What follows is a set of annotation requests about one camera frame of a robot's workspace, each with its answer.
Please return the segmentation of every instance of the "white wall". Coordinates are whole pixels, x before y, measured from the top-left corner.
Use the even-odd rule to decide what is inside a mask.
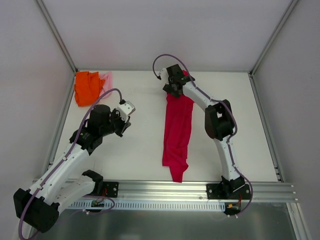
[[[13,195],[45,163],[72,72],[32,0],[0,2],[0,235],[18,223]]]
[[[193,71],[246,72],[290,1],[44,0],[78,68],[150,70],[171,53]]]
[[[301,0],[256,74],[285,179],[320,235],[320,1]]]

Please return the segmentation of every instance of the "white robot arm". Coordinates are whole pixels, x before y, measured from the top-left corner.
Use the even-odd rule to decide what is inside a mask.
[[[213,103],[208,95],[193,84],[194,79],[184,75],[178,64],[163,68],[159,79],[167,81],[163,90],[179,97],[185,95],[192,99],[205,113],[205,131],[213,139],[222,165],[222,182],[224,191],[232,194],[245,185],[244,178],[236,171],[236,154],[232,138],[234,123],[221,103]],[[230,110],[229,101],[223,101]]]
[[[131,125],[130,115],[134,111],[135,106],[124,100],[113,111],[107,105],[96,105],[86,120],[87,124],[73,133],[64,153],[50,169],[28,190],[20,188],[15,192],[13,200],[17,217],[45,233],[77,199],[89,194],[101,196],[104,178],[92,170],[85,171],[69,186],[62,188],[62,185],[102,143],[103,137],[113,133],[123,136]]]

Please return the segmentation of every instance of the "cable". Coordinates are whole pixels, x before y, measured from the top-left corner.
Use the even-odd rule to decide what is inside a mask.
[[[241,176],[243,177],[243,179],[249,184],[249,187],[250,187],[250,191],[251,191],[251,196],[250,196],[250,199],[249,199],[249,202],[248,204],[242,209],[241,212],[239,212],[238,214],[242,213],[245,209],[248,208],[248,206],[251,204],[252,202],[252,199],[253,199],[253,195],[254,195],[254,188],[252,186],[252,183],[249,181],[248,178],[246,178],[238,169],[238,167],[236,166],[236,163],[235,163],[235,159],[234,159],[234,156],[233,156],[233,153],[232,153],[232,149],[231,149],[231,146],[230,146],[230,140],[231,138],[237,134],[238,132],[238,125],[237,125],[237,122],[236,122],[236,119],[234,118],[231,110],[229,109],[229,107],[222,101],[222,100],[217,100],[217,99],[213,99],[211,98],[208,94],[206,94],[201,88],[199,88],[195,82],[192,80],[193,78],[191,77],[190,73],[189,73],[189,70],[187,69],[187,66],[179,59],[177,58],[176,56],[174,55],[171,55],[171,54],[161,54],[159,56],[157,56],[153,63],[152,63],[152,71],[154,73],[154,75],[158,78],[158,79],[161,79],[161,77],[159,75],[156,74],[156,71],[155,71],[155,63],[156,61],[163,57],[163,56],[168,56],[168,57],[171,57],[171,58],[174,58],[176,59],[185,69],[185,71],[188,73],[188,77],[191,79],[191,83],[192,85],[195,87],[195,89],[197,89],[200,93],[202,93],[207,99],[209,99],[211,102],[216,102],[216,103],[220,103],[224,106],[224,108],[226,109],[226,111],[228,112],[228,114],[230,115],[231,119],[232,119],[232,122],[234,124],[234,133],[231,134],[228,139],[226,140],[226,143],[228,144],[228,150],[229,150],[229,154],[230,154],[230,158],[231,158],[231,162],[232,162],[232,166],[234,167],[234,170]]]
[[[107,95],[108,93],[111,93],[113,91],[117,91],[119,93],[119,96],[120,96],[120,101],[123,99],[122,98],[122,94],[120,92],[120,90],[118,88],[111,88],[109,89],[108,91],[104,92],[100,97],[98,97],[98,99],[91,105],[91,107],[89,108],[89,110],[85,113],[81,123],[80,123],[80,126],[79,126],[79,129],[76,133],[76,136],[75,136],[75,139],[69,149],[69,151],[65,154],[65,158],[67,158],[70,153],[72,152],[72,150],[74,149],[76,143],[77,143],[77,140],[80,136],[80,132],[81,132],[81,129],[83,127],[83,125],[85,124],[86,122],[86,119],[88,117],[88,115],[90,114],[91,110],[97,105],[97,103],[105,96]],[[44,180],[40,183],[40,187],[42,187],[43,185],[45,185],[46,181],[52,176],[52,174],[61,166],[61,164],[64,162],[65,160],[64,159],[61,159],[61,161],[54,167],[54,169],[49,172],[49,174],[44,178]],[[33,236],[31,236],[30,238],[24,238],[23,234],[22,234],[22,229],[23,229],[23,222],[24,222],[24,218],[25,218],[25,215],[26,215],[26,212],[28,210],[28,208],[30,207],[30,204],[31,202],[35,199],[36,195],[38,194],[38,192],[40,191],[39,188],[37,188],[33,195],[31,196],[31,198],[29,199],[29,201],[26,203],[23,211],[22,211],[22,214],[21,214],[21,217],[20,217],[20,221],[19,221],[19,227],[18,227],[18,234],[19,234],[19,238],[21,240],[30,240],[30,239],[33,239],[39,231],[37,231]]]
[[[102,210],[100,212],[91,212],[91,211],[87,211],[87,214],[88,215],[101,215],[101,214],[105,214],[107,212],[110,212],[115,206],[116,206],[116,203],[115,201],[110,198],[110,197],[107,197],[107,196],[92,196],[92,195],[85,195],[84,197],[86,198],[101,198],[101,199],[108,199],[109,201],[112,202],[112,206],[109,207],[108,209],[105,209],[105,210]]]
[[[71,215],[69,215],[69,216],[66,217],[65,219],[63,219],[63,220],[61,220],[61,221],[57,221],[57,222],[55,223],[55,225],[64,223],[65,221],[67,221],[68,219],[70,219],[73,215],[75,215],[75,214],[77,214],[77,213],[80,213],[80,212],[86,212],[87,215],[105,214],[105,213],[107,213],[107,212],[110,212],[110,211],[115,207],[115,205],[116,205],[115,201],[114,201],[112,198],[109,198],[109,197],[107,197],[107,196],[85,195],[84,197],[86,197],[86,198],[96,198],[96,197],[99,197],[99,198],[101,198],[101,199],[107,199],[107,200],[109,200],[109,201],[112,202],[112,206],[109,207],[108,209],[102,210],[102,211],[100,211],[100,212],[91,212],[91,211],[88,211],[88,210],[86,210],[86,209],[79,209],[79,210],[77,210],[77,211],[74,211]]]

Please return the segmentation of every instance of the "metal frame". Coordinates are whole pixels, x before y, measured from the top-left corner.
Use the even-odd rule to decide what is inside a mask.
[[[72,79],[70,79],[70,83],[69,83],[69,86],[67,88],[67,96],[65,98],[65,101],[64,101],[64,104],[63,104],[63,108],[62,108],[62,111],[60,113],[59,120],[58,120],[57,126],[56,126],[55,131],[54,131],[54,135],[53,135],[53,139],[52,139],[52,142],[51,142],[51,145],[50,145],[50,148],[49,148],[48,155],[45,158],[45,164],[42,167],[42,171],[41,171],[42,175],[45,174],[45,172],[48,170],[49,165],[52,165],[53,161],[55,160],[55,155],[56,155],[56,152],[57,152],[57,149],[58,149],[58,145],[59,145],[59,142],[60,142],[60,138],[61,138],[64,126],[65,126],[65,122],[66,122],[66,119],[67,119],[70,103],[71,103],[71,100],[72,100],[72,96],[74,95],[75,76],[76,75],[73,75]]]
[[[76,179],[69,179],[65,186]],[[170,201],[170,202],[231,202],[231,200],[208,200],[206,185],[209,181],[138,181],[105,180],[119,182],[116,200],[130,201]],[[256,203],[297,203],[294,185],[282,182],[252,182],[253,202]]]
[[[52,36],[53,38],[56,40],[56,42],[58,43],[58,46],[60,48],[60,50],[62,51],[64,57],[65,57],[65,60],[67,61],[69,67],[71,68],[71,70],[73,71],[73,73],[76,73],[78,70],[75,66],[75,63],[74,61],[72,60],[65,44],[64,44],[64,41],[62,40],[58,30],[57,30],[57,27],[54,23],[54,21],[52,20],[49,12],[48,12],[48,9],[45,5],[45,3],[43,2],[43,0],[34,0],[36,6],[38,7],[40,13],[42,14],[45,22],[47,23],[51,33],[52,33]]]
[[[285,181],[285,176],[283,174],[283,169],[282,169],[280,161],[279,161],[279,155],[278,155],[278,152],[277,152],[276,147],[275,147],[275,143],[274,143],[274,139],[272,137],[271,131],[270,131],[269,123],[268,123],[268,121],[266,119],[266,115],[264,113],[264,109],[263,109],[262,103],[261,103],[260,98],[259,98],[259,93],[258,93],[258,90],[257,90],[257,85],[256,85],[255,78],[250,73],[248,74],[248,76],[249,76],[249,79],[250,79],[250,84],[251,84],[252,92],[253,92],[253,95],[254,95],[255,103],[256,103],[256,106],[258,108],[258,112],[259,112],[259,115],[260,115],[260,119],[261,119],[262,127],[263,127],[263,130],[264,130],[266,142],[268,144],[269,151],[270,151],[270,154],[271,154],[271,158],[272,158],[272,161],[273,161],[273,164],[274,164],[275,173],[277,174],[278,179],[281,182],[284,182]]]
[[[78,71],[75,66],[49,12],[44,4],[43,0],[34,0],[40,13],[44,17],[54,39],[56,40],[60,50],[62,51],[67,64],[71,68],[74,74]],[[284,183],[285,177],[280,165],[279,156],[275,149],[275,144],[270,133],[270,127],[266,116],[264,114],[263,106],[261,104],[259,93],[256,88],[256,82],[254,75],[262,64],[264,58],[272,47],[275,39],[279,35],[282,27],[288,20],[289,16],[295,9],[299,0],[291,0],[291,3],[283,13],[279,23],[272,32],[270,38],[267,41],[263,51],[257,59],[252,71],[249,73],[249,79],[254,94],[254,98],[257,104],[257,108],[260,114],[260,119],[266,136],[267,144],[270,150],[272,161],[275,166],[276,174],[279,176],[281,182],[253,182],[253,202],[261,203],[287,203],[290,219],[293,225],[294,232],[298,240],[311,239],[311,236],[306,228],[306,223],[303,218],[294,186],[291,183]],[[58,125],[55,129],[54,138],[52,140],[49,153],[46,158],[46,163],[43,168],[43,173],[48,169],[50,163],[54,160],[59,141],[62,135],[64,124],[68,115],[70,102],[73,96],[74,76],[70,81],[68,87],[68,94],[63,105],[62,112],[59,117]],[[68,185],[74,180],[69,179],[65,184]],[[206,194],[206,184],[208,182],[183,182],[173,183],[170,181],[134,181],[134,180],[121,180],[119,182],[119,192],[117,200],[126,201],[166,201],[168,202],[188,202],[188,203],[203,203],[209,202]],[[225,202],[226,200],[210,200],[210,202],[218,203]]]
[[[310,232],[308,230],[308,228],[306,227],[306,221],[305,218],[303,216],[301,207],[299,203],[287,203],[286,204],[288,211],[289,211],[289,215],[290,215],[290,219],[291,219],[291,223],[293,226],[293,230],[295,233],[295,237],[297,240],[311,240],[311,235]]]
[[[285,9],[280,21],[276,25],[271,36],[269,37],[268,41],[266,42],[266,45],[264,46],[260,56],[258,57],[257,61],[254,64],[254,67],[253,67],[252,71],[250,72],[252,75],[256,74],[258,68],[262,64],[264,58],[266,57],[267,53],[269,52],[270,48],[272,47],[272,45],[273,45],[274,41],[276,40],[277,36],[279,35],[281,29],[283,28],[283,26],[287,22],[288,18],[292,14],[293,10],[295,9],[295,7],[297,6],[299,1],[300,0],[291,0],[290,4]]]

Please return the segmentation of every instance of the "purple cable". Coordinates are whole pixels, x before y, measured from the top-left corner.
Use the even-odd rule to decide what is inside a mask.
[[[99,198],[99,199],[108,199],[109,201],[111,201],[111,202],[113,203],[111,207],[109,207],[108,209],[102,210],[102,211],[100,211],[100,212],[90,212],[90,211],[87,211],[87,213],[88,213],[89,215],[101,215],[101,214],[105,214],[105,213],[107,213],[107,212],[110,212],[110,211],[115,207],[115,205],[116,205],[115,201],[114,201],[112,198],[107,197],[107,196],[85,195],[84,197],[86,197],[86,198],[95,198],[95,199],[96,199],[96,198]],[[57,222],[55,223],[55,225],[57,225],[57,224],[62,224],[62,223],[64,223],[64,222],[66,222],[66,221],[69,220],[71,217],[73,217],[74,215],[76,215],[77,213],[80,213],[80,212],[86,212],[86,210],[85,210],[85,209],[79,209],[79,210],[77,210],[77,211],[74,211],[71,215],[69,215],[69,216],[66,217],[65,219],[63,219],[63,220],[61,220],[61,221],[57,221]]]
[[[159,58],[161,58],[161,57],[163,57],[163,56],[168,56],[168,57],[172,57],[172,58],[176,59],[176,60],[184,67],[185,71],[188,73],[188,76],[189,76],[189,78],[191,79],[191,83],[192,83],[192,85],[195,87],[195,89],[197,89],[200,93],[202,93],[202,94],[203,94],[207,99],[209,99],[211,102],[216,102],[216,103],[222,104],[222,105],[224,106],[224,108],[226,109],[226,111],[228,112],[228,114],[230,115],[232,121],[233,121],[233,124],[234,124],[234,133],[231,134],[231,135],[228,137],[228,139],[226,140],[226,143],[228,144],[228,150],[229,150],[229,154],[230,154],[230,157],[231,157],[231,162],[232,162],[232,166],[234,167],[234,170],[235,170],[241,177],[243,177],[244,180],[246,180],[246,182],[249,184],[250,191],[251,191],[251,196],[250,196],[249,202],[248,202],[248,204],[242,209],[242,211],[238,213],[238,215],[239,215],[239,214],[242,213],[245,209],[247,209],[248,206],[251,204],[252,199],[253,199],[253,195],[254,195],[254,188],[253,188],[253,186],[252,186],[252,183],[249,181],[249,179],[248,179],[247,177],[245,177],[245,176],[239,171],[239,169],[236,167],[236,163],[235,163],[235,159],[234,159],[234,156],[233,156],[233,153],[232,153],[232,149],[231,149],[231,146],[230,146],[230,144],[229,144],[231,138],[232,138],[234,135],[236,135],[237,132],[238,132],[238,125],[237,125],[236,119],[235,119],[235,117],[233,116],[233,114],[232,114],[231,110],[229,109],[229,107],[228,107],[223,101],[211,98],[208,94],[206,94],[201,88],[199,88],[199,87],[195,84],[195,82],[192,80],[193,78],[191,77],[191,75],[190,75],[190,73],[189,73],[189,70],[187,69],[187,66],[186,66],[179,58],[177,58],[176,56],[165,53],[165,54],[161,54],[161,55],[157,56],[157,57],[154,59],[153,64],[152,64],[152,70],[153,70],[154,75],[155,75],[158,79],[161,79],[161,77],[156,74],[156,71],[155,71],[155,63],[156,63],[156,61],[157,61]]]
[[[91,212],[91,211],[89,211],[89,212],[88,212],[89,215],[101,215],[101,214],[105,214],[105,213],[107,213],[107,212],[110,212],[110,211],[116,206],[115,201],[114,201],[112,198],[107,197],[107,196],[85,195],[85,197],[87,197],[87,198],[95,198],[95,199],[96,199],[96,198],[99,198],[99,199],[108,199],[109,201],[112,202],[112,206],[109,207],[108,209],[105,209],[105,210],[102,210],[102,211],[99,211],[99,212]]]
[[[119,96],[120,96],[120,101],[122,100],[122,94],[120,92],[120,90],[118,88],[111,88],[109,89],[108,91],[104,92],[92,105],[91,107],[89,108],[89,110],[85,113],[81,123],[80,123],[80,126],[79,126],[79,129],[76,133],[76,136],[75,136],[75,139],[69,149],[69,151],[65,154],[65,158],[67,158],[70,153],[72,152],[72,150],[74,149],[76,143],[77,143],[77,140],[80,136],[80,132],[81,132],[81,129],[83,127],[83,125],[85,124],[86,122],[86,119],[88,117],[88,115],[90,114],[91,110],[97,105],[97,103],[105,96],[107,95],[108,93],[111,93],[112,91],[117,91],[119,93]],[[61,159],[61,161],[53,168],[53,170],[44,178],[44,180],[40,183],[40,187],[42,187],[43,185],[45,185],[46,181],[52,176],[52,174],[61,166],[61,164],[64,162],[65,160]],[[26,216],[26,212],[28,210],[28,208],[30,207],[30,204],[31,202],[35,199],[36,195],[38,194],[38,192],[40,191],[39,188],[37,188],[33,195],[31,196],[31,198],[29,199],[29,201],[26,203],[23,211],[22,211],[22,214],[21,214],[21,217],[20,217],[20,221],[19,221],[19,227],[18,227],[18,234],[19,234],[19,238],[21,240],[29,240],[29,239],[33,239],[38,233],[39,231],[37,231],[32,237],[30,238],[24,238],[23,234],[22,234],[22,228],[23,228],[23,222],[24,222],[24,219],[25,219],[25,216]]]

